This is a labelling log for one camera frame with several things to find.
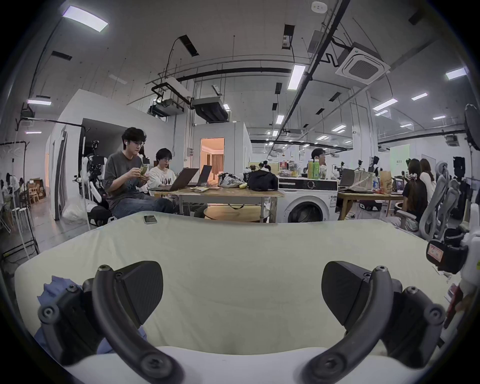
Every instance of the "gray mesh chair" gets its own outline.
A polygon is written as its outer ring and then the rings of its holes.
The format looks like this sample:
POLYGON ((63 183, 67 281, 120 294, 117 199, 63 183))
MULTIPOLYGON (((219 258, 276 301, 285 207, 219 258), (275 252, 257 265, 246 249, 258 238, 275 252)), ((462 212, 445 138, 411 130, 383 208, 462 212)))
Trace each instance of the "gray mesh chair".
MULTIPOLYGON (((435 233, 438 230, 437 212, 439 210, 440 204, 442 204, 445 201, 445 197, 448 195, 449 189, 447 187, 448 187, 447 180, 443 175, 440 175, 437 179, 437 186, 435 187, 433 196, 430 199, 430 202, 428 203, 427 208, 425 209, 425 212, 423 212, 423 215, 420 219, 419 230, 417 232, 409 231, 409 233, 415 236, 419 236, 427 241, 430 241, 431 239, 433 239, 435 233)), ((405 211, 397 211, 396 214, 400 216, 402 219, 400 229, 403 229, 403 230, 406 230, 407 218, 415 220, 415 215, 412 215, 411 213, 408 213, 405 211)))

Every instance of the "smartphone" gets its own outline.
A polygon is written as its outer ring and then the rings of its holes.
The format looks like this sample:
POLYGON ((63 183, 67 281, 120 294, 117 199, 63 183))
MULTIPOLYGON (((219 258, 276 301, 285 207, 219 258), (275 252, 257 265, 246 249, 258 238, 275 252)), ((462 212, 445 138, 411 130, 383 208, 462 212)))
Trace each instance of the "smartphone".
POLYGON ((153 224, 156 223, 156 218, 153 215, 146 215, 144 216, 144 222, 145 224, 153 224))

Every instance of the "sticker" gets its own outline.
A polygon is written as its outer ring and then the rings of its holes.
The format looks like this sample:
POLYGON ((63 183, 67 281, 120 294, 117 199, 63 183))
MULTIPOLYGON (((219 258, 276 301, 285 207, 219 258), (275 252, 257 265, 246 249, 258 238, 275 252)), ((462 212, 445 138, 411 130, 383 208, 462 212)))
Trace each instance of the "sticker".
POLYGON ((442 257, 444 255, 444 252, 440 248, 435 247, 434 245, 430 244, 429 247, 428 247, 427 254, 429 256, 433 257, 436 261, 440 262, 440 261, 442 261, 442 257))

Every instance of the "ceiling air conditioner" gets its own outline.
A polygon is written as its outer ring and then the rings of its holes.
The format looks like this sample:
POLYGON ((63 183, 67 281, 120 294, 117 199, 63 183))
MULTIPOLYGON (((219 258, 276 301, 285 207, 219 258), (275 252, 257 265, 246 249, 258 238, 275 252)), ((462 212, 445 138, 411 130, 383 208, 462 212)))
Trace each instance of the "ceiling air conditioner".
POLYGON ((352 50, 345 49, 338 57, 337 75, 370 84, 390 69, 377 52, 353 43, 352 50))
POLYGON ((460 144, 458 143, 458 138, 456 135, 446 135, 445 142, 449 147, 458 147, 460 144))

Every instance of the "man in gray t-shirt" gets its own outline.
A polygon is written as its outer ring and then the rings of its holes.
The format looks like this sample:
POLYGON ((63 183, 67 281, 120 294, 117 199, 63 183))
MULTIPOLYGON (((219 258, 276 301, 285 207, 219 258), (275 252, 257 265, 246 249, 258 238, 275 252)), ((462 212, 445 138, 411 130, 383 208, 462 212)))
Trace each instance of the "man in gray t-shirt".
POLYGON ((122 135, 123 150, 111 154, 105 165, 103 187, 110 211, 116 218, 141 211, 173 213, 170 200, 146 195, 136 188, 142 187, 149 178, 141 174, 142 160, 138 156, 145 139, 141 129, 128 128, 122 135))

